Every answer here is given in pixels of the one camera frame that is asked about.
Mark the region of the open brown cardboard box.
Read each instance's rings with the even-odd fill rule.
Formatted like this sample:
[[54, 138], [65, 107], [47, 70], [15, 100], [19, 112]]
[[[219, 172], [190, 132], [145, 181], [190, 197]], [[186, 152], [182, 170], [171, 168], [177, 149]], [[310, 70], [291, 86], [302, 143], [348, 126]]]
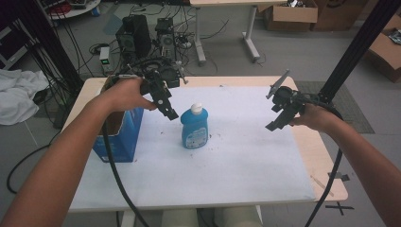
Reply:
[[298, 0], [301, 5], [274, 4], [265, 9], [265, 27], [270, 31], [306, 32], [318, 21], [318, 6], [314, 0]]

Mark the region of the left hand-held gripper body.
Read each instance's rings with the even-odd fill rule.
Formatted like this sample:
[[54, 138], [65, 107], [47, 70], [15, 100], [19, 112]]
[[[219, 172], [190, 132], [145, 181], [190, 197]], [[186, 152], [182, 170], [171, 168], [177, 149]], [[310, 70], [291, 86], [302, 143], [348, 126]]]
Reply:
[[150, 95], [153, 103], [157, 107], [162, 107], [167, 104], [170, 93], [166, 87], [165, 81], [162, 79], [162, 74], [155, 64], [137, 66], [128, 64], [126, 66], [126, 72], [143, 79], [140, 85], [140, 94], [142, 96]]

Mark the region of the black computer tower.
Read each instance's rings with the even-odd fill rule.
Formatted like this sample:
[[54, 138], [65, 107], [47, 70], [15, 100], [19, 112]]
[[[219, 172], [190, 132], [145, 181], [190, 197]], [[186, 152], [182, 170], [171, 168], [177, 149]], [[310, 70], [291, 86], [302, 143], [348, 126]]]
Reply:
[[136, 61], [148, 56], [151, 38], [145, 15], [131, 15], [122, 19], [122, 26], [115, 33], [124, 61]]

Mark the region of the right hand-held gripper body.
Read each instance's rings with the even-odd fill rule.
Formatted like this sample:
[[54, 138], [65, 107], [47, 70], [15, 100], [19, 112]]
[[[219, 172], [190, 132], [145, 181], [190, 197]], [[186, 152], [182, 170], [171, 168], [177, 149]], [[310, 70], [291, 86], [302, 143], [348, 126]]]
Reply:
[[266, 99], [272, 98], [273, 106], [282, 105], [280, 114], [291, 115], [294, 118], [296, 114], [302, 114], [305, 111], [305, 104], [301, 100], [302, 94], [299, 91], [283, 86], [289, 72], [290, 70], [287, 69], [284, 75], [272, 84]]

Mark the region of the black tape strip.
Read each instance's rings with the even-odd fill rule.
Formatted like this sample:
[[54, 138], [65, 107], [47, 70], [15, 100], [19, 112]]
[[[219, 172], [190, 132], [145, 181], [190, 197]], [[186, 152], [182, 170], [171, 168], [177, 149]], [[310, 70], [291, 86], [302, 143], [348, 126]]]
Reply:
[[[329, 178], [332, 177], [331, 176], [332, 172], [328, 172], [327, 174], [328, 174]], [[342, 174], [340, 172], [336, 172], [336, 174], [333, 177], [334, 177], [334, 179], [340, 179], [342, 182], [350, 181], [350, 178], [347, 174]]]

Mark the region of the round white table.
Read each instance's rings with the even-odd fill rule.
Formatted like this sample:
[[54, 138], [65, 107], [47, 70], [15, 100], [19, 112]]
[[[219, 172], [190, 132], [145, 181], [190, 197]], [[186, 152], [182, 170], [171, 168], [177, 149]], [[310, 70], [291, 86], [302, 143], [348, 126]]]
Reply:
[[52, 20], [60, 20], [91, 12], [100, 15], [101, 0], [38, 0], [40, 6]]

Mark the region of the person's right hand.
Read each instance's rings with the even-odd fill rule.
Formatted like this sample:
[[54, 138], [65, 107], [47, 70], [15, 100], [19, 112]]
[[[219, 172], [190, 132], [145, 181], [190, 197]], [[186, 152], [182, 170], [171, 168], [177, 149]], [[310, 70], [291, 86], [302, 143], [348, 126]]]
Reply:
[[288, 124], [293, 126], [307, 126], [315, 131], [327, 132], [337, 118], [325, 108], [312, 104], [305, 105], [305, 111], [294, 117]]

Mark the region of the large brown cardboard box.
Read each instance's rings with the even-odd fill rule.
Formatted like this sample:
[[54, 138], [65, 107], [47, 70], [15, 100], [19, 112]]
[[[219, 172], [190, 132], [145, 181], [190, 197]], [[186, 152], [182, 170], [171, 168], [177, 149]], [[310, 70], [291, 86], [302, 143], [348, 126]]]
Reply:
[[401, 83], [401, 44], [389, 35], [401, 28], [401, 16], [394, 14], [365, 54], [365, 59], [393, 83]]

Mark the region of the blue detergent bottle white cap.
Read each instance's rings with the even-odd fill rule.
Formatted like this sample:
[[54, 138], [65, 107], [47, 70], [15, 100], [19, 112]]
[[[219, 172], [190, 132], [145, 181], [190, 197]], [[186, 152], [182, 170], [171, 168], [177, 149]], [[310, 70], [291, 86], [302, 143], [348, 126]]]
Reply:
[[184, 148], [201, 148], [209, 137], [208, 112], [201, 103], [194, 103], [181, 116], [182, 144]]

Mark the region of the grey floor mat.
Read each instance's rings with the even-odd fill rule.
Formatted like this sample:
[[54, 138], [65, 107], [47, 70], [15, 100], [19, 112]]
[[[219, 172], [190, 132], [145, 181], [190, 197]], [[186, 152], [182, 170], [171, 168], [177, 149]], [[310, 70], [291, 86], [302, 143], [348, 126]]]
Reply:
[[[324, 86], [324, 81], [296, 80], [295, 84], [303, 94], [317, 94]], [[334, 107], [342, 115], [343, 120], [351, 125], [357, 132], [370, 134], [375, 133], [345, 84], [343, 84], [337, 91], [332, 102]]]

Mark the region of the blue cardboard box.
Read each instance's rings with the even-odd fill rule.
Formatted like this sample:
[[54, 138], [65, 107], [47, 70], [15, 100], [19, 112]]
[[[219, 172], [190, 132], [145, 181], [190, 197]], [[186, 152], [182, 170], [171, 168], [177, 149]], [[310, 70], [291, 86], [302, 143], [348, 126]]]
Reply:
[[107, 117], [107, 134], [116, 163], [133, 161], [143, 113], [143, 108], [134, 108], [125, 112], [111, 113]]

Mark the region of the black device on stand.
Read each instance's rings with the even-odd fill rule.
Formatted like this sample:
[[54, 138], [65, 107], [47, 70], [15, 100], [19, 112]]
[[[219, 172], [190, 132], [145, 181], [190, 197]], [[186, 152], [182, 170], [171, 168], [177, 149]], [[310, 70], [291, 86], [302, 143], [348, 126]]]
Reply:
[[188, 80], [184, 75], [183, 63], [181, 61], [169, 62], [158, 69], [162, 80], [168, 88], [180, 87], [181, 83], [187, 84]]

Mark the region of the white table mat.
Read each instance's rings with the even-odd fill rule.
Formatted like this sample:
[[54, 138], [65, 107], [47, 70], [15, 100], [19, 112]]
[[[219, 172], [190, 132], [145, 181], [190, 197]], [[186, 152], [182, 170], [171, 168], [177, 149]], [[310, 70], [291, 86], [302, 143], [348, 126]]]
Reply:
[[208, 111], [209, 139], [182, 145], [182, 124], [146, 111], [130, 163], [108, 164], [91, 154], [71, 205], [74, 211], [127, 208], [127, 190], [140, 209], [314, 201], [315, 193], [290, 128], [268, 131], [276, 116], [265, 87], [177, 88], [178, 114], [196, 102]]

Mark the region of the black tape cross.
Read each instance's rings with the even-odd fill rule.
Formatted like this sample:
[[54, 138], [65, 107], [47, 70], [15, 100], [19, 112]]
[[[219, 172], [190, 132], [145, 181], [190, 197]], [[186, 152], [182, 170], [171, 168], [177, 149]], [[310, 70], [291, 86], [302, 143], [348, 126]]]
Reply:
[[354, 207], [341, 205], [338, 201], [335, 204], [327, 204], [325, 208], [338, 210], [341, 216], [344, 215], [345, 210], [354, 210]]

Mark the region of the light wooden table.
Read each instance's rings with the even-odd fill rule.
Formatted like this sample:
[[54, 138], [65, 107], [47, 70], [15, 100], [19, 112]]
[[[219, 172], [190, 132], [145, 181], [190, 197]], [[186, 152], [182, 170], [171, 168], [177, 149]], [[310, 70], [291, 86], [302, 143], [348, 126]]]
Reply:
[[[239, 86], [239, 87], [265, 87], [267, 94], [272, 84], [277, 80], [275, 76], [245, 76], [245, 77], [190, 77], [188, 83], [179, 88], [214, 87], [214, 86]], [[307, 127], [290, 127], [295, 143], [300, 151], [309, 176], [312, 189], [317, 200], [322, 193], [328, 195], [331, 201], [344, 201], [348, 193], [340, 180], [335, 180], [332, 185], [327, 183], [328, 172], [331, 172], [333, 161], [330, 157], [320, 135]]]

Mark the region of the white power unit green light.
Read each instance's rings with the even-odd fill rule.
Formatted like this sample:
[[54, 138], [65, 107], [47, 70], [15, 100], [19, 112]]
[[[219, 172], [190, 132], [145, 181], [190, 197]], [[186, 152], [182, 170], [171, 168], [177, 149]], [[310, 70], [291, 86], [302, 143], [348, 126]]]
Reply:
[[100, 48], [99, 60], [102, 65], [110, 64], [110, 47], [104, 46]]

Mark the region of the crumpled white cloth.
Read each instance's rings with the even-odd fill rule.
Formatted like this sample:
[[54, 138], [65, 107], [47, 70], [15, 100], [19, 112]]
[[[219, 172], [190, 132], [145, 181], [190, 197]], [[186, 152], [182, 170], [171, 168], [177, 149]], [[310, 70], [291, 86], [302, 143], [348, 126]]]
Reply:
[[0, 69], [0, 125], [14, 125], [26, 121], [39, 107], [34, 96], [49, 83], [42, 71]]

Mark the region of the closed brown cardboard box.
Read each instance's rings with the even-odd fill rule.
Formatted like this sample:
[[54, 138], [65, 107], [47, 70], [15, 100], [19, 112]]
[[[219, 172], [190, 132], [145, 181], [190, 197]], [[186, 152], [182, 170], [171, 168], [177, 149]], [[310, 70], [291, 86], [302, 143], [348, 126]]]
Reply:
[[314, 0], [318, 20], [312, 31], [344, 31], [350, 29], [369, 0]]

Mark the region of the black metal frame post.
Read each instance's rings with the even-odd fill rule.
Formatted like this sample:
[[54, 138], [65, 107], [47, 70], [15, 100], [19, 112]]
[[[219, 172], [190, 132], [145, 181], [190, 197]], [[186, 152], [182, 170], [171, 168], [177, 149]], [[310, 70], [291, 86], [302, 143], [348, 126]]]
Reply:
[[7, 13], [15, 16], [30, 37], [36, 38], [42, 45], [60, 72], [65, 90], [71, 95], [77, 95], [83, 86], [83, 80], [64, 51], [41, 6], [36, 0], [5, 0], [5, 4], [9, 6]]
[[378, 0], [355, 38], [325, 82], [318, 96], [323, 103], [331, 103], [376, 37], [401, 7], [401, 0]]

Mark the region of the person's left hand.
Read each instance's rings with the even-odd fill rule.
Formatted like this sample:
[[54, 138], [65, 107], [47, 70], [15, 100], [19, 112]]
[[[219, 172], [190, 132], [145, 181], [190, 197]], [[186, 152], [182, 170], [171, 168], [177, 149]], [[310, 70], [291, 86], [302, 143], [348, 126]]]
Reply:
[[108, 113], [131, 110], [141, 107], [153, 111], [156, 105], [145, 99], [140, 93], [141, 79], [122, 79], [112, 88], [98, 96], [99, 103], [104, 105]]

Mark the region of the open-frame computer tower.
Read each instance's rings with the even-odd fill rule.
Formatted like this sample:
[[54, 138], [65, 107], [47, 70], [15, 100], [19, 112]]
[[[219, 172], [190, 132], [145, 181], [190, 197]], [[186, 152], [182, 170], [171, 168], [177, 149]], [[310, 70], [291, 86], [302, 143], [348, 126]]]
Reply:
[[171, 17], [158, 18], [155, 27], [160, 54], [176, 60], [176, 43], [173, 19]]

